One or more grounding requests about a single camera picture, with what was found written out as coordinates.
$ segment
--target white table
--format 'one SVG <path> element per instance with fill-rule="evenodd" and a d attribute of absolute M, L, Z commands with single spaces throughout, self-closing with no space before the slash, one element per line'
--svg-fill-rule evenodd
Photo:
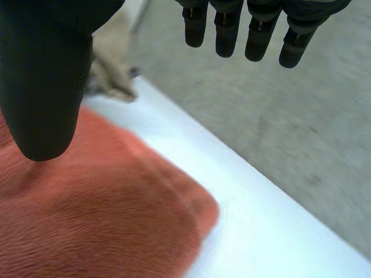
<path fill-rule="evenodd" d="M 134 131 L 220 204 L 220 221 L 187 277 L 371 277 L 357 251 L 147 80 L 134 83 L 133 104 L 102 96 L 85 104 Z"/>

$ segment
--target orange towel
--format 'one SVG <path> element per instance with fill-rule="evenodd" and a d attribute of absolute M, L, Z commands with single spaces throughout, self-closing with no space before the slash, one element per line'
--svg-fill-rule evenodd
<path fill-rule="evenodd" d="M 60 158 L 22 156 L 0 114 L 0 277 L 181 277 L 217 204 L 137 137 L 82 109 Z"/>

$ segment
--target black rubber fingertip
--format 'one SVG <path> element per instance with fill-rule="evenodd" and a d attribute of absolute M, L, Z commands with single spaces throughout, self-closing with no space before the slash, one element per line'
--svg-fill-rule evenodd
<path fill-rule="evenodd" d="M 198 48 L 203 43 L 205 31 L 185 30 L 185 42 L 188 46 Z"/>
<path fill-rule="evenodd" d="M 259 62 L 263 59 L 268 45 L 260 45 L 254 42 L 247 42 L 245 49 L 245 57 L 251 62 Z"/>
<path fill-rule="evenodd" d="M 303 53 L 293 53 L 284 45 L 279 55 L 279 64 L 284 68 L 294 68 L 300 62 Z"/>
<path fill-rule="evenodd" d="M 235 43 L 228 40 L 216 39 L 215 50 L 216 53 L 222 58 L 229 58 L 233 55 Z"/>

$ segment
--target beige cloth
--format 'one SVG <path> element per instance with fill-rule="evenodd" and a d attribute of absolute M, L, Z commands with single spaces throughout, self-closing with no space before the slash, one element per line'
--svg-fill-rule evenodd
<path fill-rule="evenodd" d="M 93 37 L 94 58 L 86 92 L 133 101 L 136 94 L 130 77 L 130 32 L 125 6 L 99 28 Z"/>

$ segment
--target black robotic finger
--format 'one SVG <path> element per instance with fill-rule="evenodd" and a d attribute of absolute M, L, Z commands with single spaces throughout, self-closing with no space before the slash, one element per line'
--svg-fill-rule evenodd
<path fill-rule="evenodd" d="M 92 1 L 91 17 L 81 22 L 81 1 L 71 10 L 62 0 L 0 0 L 0 107 L 31 160 L 56 158 L 72 140 L 92 62 L 91 32 L 120 7 L 99 2 L 106 0 Z"/>
<path fill-rule="evenodd" d="M 289 31 L 283 40 L 279 63 L 295 67 L 303 56 L 317 28 L 331 15 L 345 9 L 351 0 L 284 0 Z"/>
<path fill-rule="evenodd" d="M 185 42 L 191 47 L 200 47 L 205 37 L 209 0 L 176 1 L 183 7 Z"/>
<path fill-rule="evenodd" d="M 282 5 L 281 0 L 249 0 L 248 8 L 253 17 L 249 25 L 245 56 L 250 61 L 258 62 L 267 51 Z"/>
<path fill-rule="evenodd" d="M 283 40 L 283 47 L 279 55 L 280 65 L 285 68 L 294 68 L 301 60 L 318 26 L 327 19 L 328 17 L 319 20 L 298 21 L 288 17 L 290 28 Z"/>
<path fill-rule="evenodd" d="M 210 0 L 210 3 L 216 9 L 216 53 L 220 57 L 231 57 L 236 46 L 243 0 Z"/>

